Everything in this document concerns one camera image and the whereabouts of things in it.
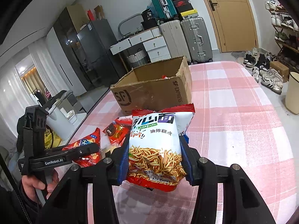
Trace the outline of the person's left hand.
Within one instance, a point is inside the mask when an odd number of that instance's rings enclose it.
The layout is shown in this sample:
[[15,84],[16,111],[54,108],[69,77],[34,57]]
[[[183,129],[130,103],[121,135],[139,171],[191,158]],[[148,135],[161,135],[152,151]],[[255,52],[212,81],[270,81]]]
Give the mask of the person's left hand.
[[[26,196],[34,202],[38,202],[38,198],[36,195],[36,190],[44,190],[46,185],[38,180],[35,176],[22,176],[22,186],[24,188],[24,192]],[[52,182],[47,184],[47,198],[52,194],[53,190],[56,188],[59,183],[59,177],[56,170],[53,170]]]

